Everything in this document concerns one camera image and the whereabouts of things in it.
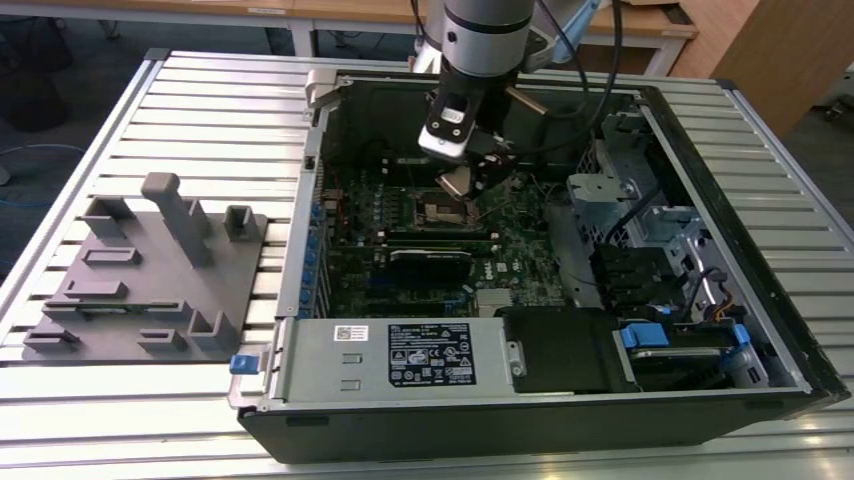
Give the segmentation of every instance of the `motherboard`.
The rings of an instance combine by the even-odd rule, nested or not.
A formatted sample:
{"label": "motherboard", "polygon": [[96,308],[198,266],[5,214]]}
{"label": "motherboard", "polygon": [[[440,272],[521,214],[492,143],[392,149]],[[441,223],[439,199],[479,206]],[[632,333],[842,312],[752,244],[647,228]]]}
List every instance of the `motherboard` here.
{"label": "motherboard", "polygon": [[512,305],[565,303],[547,186],[529,176],[459,201],[405,165],[397,175],[388,166],[328,170],[332,317],[493,316]]}

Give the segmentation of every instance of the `table leg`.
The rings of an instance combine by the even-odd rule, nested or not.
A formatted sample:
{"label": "table leg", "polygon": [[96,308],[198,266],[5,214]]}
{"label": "table leg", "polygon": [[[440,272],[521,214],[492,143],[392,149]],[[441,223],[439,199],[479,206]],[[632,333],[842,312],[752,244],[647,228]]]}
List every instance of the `table leg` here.
{"label": "table leg", "polygon": [[670,74],[670,69],[672,68],[674,63],[676,63],[676,58],[679,58],[679,53],[682,53],[684,43],[684,38],[667,38],[664,40],[660,48],[655,50],[652,60],[649,60],[645,72],[643,72],[644,75],[666,77]]}
{"label": "table leg", "polygon": [[317,56],[317,35],[311,20],[292,19],[289,28],[293,35],[295,55],[297,57]]}

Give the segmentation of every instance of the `blue latch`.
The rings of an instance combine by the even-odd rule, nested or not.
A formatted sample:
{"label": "blue latch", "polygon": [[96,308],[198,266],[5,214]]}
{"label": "blue latch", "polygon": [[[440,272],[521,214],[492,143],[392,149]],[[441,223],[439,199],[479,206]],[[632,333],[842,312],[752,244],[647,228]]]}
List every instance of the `blue latch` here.
{"label": "blue latch", "polygon": [[232,375],[257,375],[261,359],[257,355],[233,355],[228,363]]}
{"label": "blue latch", "polygon": [[738,341],[739,345],[750,344],[750,333],[740,323],[736,323],[732,326],[732,334],[735,335],[735,340]]}
{"label": "blue latch", "polygon": [[632,323],[619,331],[625,348],[667,347],[670,340],[659,323]]}

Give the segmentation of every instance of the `power supply label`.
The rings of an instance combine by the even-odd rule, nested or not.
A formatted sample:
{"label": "power supply label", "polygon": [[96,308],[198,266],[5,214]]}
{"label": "power supply label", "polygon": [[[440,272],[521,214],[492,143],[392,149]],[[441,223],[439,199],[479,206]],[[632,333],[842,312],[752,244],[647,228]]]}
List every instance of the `power supply label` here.
{"label": "power supply label", "polygon": [[388,325],[388,382],[397,388],[475,385],[468,324]]}

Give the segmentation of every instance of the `slotted aluminum surface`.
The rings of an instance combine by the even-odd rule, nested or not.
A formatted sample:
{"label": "slotted aluminum surface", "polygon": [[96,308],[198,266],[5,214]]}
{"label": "slotted aluminum surface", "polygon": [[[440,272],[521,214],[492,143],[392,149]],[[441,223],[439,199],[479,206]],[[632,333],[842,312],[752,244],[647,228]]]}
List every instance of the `slotted aluminum surface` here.
{"label": "slotted aluminum surface", "polygon": [[[405,69],[397,63],[344,62],[172,52],[165,61],[144,63],[0,290],[0,361],[20,359],[41,302],[88,234],[74,219],[86,197],[130,194],[132,208],[152,209],[134,194],[149,171],[177,173],[181,193],[201,197],[205,211],[240,202],[271,217],[243,333],[245,344],[269,340],[307,131],[305,73],[316,66]],[[854,256],[844,222],[736,93],[704,80],[623,80],[662,90],[827,355],[852,378]],[[228,385],[224,365],[0,369],[0,468],[17,467],[0,477],[835,480],[854,471],[851,400],[698,447],[285,466],[243,432],[225,402]],[[247,377],[244,393],[260,388],[261,378]]]}

